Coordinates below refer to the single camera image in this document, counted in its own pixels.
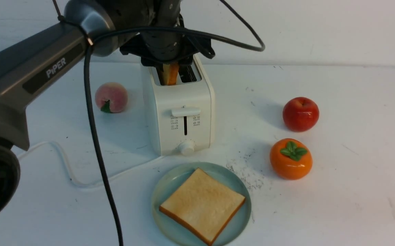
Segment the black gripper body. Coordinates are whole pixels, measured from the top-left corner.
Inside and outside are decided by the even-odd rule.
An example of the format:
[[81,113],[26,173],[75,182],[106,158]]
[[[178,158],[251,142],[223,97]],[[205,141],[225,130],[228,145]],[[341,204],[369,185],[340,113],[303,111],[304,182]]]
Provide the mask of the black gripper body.
[[[179,0],[151,0],[154,18],[150,27],[170,27],[182,29]],[[194,37],[189,34],[167,31],[144,31],[120,47],[122,55],[133,54],[141,58],[145,67],[162,67],[163,64],[178,63],[191,65],[193,55],[201,53],[212,59],[215,51],[210,38]]]

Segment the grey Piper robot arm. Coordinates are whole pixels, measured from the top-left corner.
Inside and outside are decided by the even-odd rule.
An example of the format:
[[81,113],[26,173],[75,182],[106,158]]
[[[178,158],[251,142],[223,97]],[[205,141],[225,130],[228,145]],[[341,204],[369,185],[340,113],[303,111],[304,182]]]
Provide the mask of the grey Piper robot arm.
[[89,40],[135,27],[183,28],[178,0],[70,0],[60,21],[0,51],[0,212],[21,177],[13,146],[29,149],[26,108],[85,56]]

